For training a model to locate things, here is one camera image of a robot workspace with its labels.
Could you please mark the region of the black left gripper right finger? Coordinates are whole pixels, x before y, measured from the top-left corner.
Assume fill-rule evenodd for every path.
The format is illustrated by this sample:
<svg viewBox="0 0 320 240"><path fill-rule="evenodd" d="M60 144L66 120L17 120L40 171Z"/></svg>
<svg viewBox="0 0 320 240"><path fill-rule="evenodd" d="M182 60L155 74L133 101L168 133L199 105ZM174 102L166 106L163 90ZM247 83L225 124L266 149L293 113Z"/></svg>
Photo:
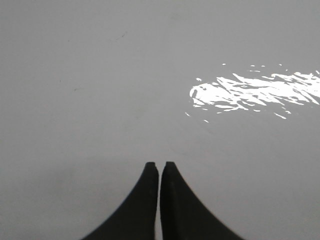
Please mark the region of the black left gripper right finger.
<svg viewBox="0 0 320 240"><path fill-rule="evenodd" d="M242 239L202 204L169 161L161 177L160 220L164 240Z"/></svg>

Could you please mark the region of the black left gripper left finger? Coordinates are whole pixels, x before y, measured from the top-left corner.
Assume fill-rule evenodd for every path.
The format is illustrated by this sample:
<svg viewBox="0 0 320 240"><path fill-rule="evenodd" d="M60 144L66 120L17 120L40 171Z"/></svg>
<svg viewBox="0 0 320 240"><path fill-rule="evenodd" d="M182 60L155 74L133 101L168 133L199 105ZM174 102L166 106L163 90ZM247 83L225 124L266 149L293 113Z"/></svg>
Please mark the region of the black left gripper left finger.
<svg viewBox="0 0 320 240"><path fill-rule="evenodd" d="M154 240L158 204L159 172L147 162L132 191L85 240Z"/></svg>

